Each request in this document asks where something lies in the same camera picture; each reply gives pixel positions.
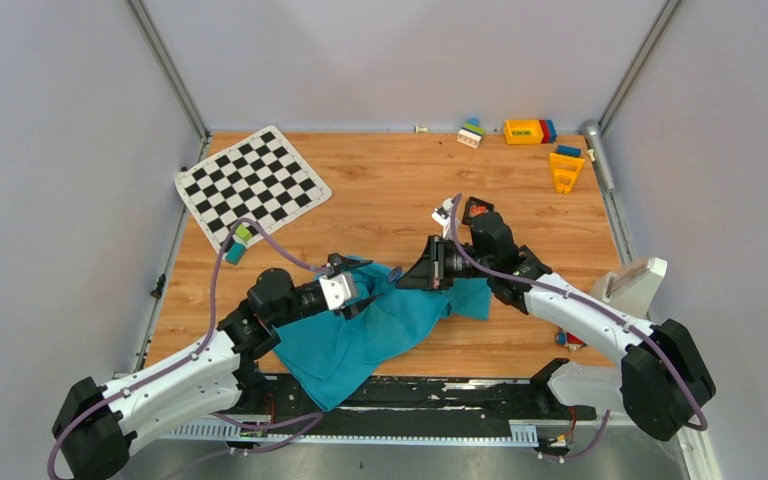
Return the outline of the round blue badge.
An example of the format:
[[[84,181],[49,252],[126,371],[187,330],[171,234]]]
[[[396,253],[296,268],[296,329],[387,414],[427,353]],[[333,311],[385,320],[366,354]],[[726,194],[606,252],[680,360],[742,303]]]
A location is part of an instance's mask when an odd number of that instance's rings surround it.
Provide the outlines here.
[[[390,270],[390,272],[387,275],[387,283],[390,285],[393,285],[398,282],[398,280],[403,275],[403,269],[401,266],[396,266],[393,269]]]

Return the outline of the black hinged display case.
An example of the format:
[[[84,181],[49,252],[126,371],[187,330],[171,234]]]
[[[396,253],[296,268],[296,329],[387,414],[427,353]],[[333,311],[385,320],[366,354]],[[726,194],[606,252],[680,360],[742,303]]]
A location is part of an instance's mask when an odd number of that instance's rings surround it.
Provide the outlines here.
[[[495,210],[495,205],[486,200],[469,196],[461,217],[461,223],[466,226],[470,226],[475,217],[490,213]]]

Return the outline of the teal t-shirt garment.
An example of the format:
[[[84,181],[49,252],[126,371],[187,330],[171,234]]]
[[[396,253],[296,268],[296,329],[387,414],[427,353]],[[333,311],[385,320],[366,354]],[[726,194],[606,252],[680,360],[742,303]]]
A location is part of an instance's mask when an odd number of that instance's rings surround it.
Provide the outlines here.
[[[352,273],[360,297],[376,300],[356,318],[331,311],[280,327],[274,353],[323,411],[348,399],[385,361],[419,345],[450,316],[486,321],[492,294],[486,281],[458,279],[443,291],[402,290],[391,269],[373,263]]]

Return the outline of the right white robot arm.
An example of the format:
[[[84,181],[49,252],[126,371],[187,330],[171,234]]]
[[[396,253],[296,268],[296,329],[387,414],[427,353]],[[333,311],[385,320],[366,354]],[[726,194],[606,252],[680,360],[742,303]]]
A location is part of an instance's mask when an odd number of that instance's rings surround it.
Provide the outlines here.
[[[683,428],[707,428],[701,408],[716,386],[687,327],[634,317],[575,288],[517,245],[498,213],[478,215],[469,230],[468,243],[429,236],[396,286],[442,291],[457,279],[481,278],[503,304],[556,325],[611,361],[609,367],[563,361],[532,388],[537,413],[552,418],[569,406],[617,411],[660,441]]]

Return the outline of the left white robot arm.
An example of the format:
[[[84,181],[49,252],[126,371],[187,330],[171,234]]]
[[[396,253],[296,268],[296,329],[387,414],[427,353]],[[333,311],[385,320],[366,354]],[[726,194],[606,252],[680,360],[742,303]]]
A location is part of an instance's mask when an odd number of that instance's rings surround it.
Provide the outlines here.
[[[258,411],[266,400],[257,361],[280,342],[278,328],[330,311],[352,319],[373,302],[353,277],[368,261],[333,253],[315,280],[297,285],[284,269],[263,271],[222,321],[149,368],[99,385],[70,388],[52,427],[47,473],[63,458],[75,479],[109,479],[160,436],[234,406]]]

